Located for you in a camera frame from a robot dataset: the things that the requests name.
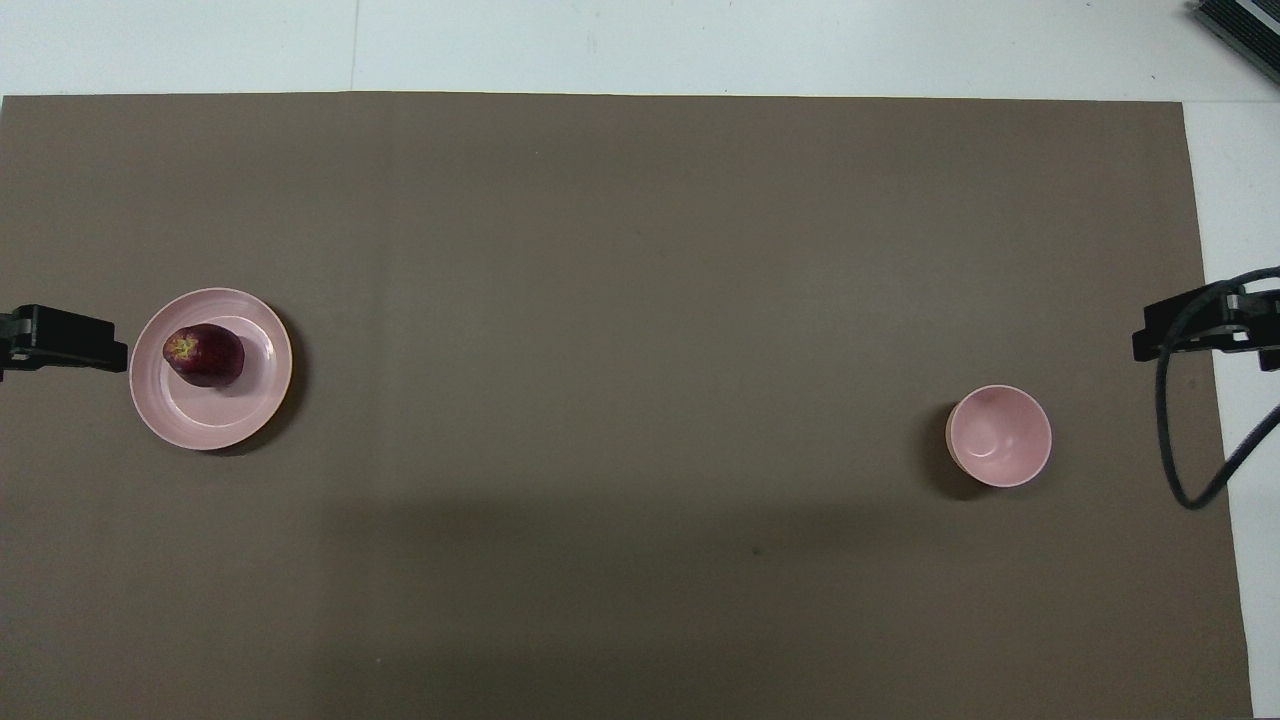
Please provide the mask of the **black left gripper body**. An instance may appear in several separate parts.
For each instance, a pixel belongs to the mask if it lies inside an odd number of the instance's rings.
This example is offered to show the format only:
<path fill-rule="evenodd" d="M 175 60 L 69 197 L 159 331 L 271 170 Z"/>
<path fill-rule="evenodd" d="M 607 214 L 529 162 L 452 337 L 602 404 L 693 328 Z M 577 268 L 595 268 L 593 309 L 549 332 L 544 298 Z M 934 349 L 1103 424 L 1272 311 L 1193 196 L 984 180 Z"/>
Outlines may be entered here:
<path fill-rule="evenodd" d="M 22 310 L 1 314 L 1 380 L 6 372 L 33 372 L 37 365 L 26 352 L 20 337 L 29 333 L 31 319 Z"/>

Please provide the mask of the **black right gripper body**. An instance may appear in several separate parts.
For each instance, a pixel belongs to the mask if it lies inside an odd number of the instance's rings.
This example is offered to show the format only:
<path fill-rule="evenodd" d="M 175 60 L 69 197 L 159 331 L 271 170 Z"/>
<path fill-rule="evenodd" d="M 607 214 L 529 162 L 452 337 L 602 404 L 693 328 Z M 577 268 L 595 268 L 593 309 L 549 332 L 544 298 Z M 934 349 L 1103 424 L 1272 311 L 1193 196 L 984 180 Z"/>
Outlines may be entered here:
<path fill-rule="evenodd" d="M 1243 284 L 1228 295 L 1234 322 L 1229 354 L 1256 354 L 1260 370 L 1279 369 L 1279 290 L 1247 290 Z"/>

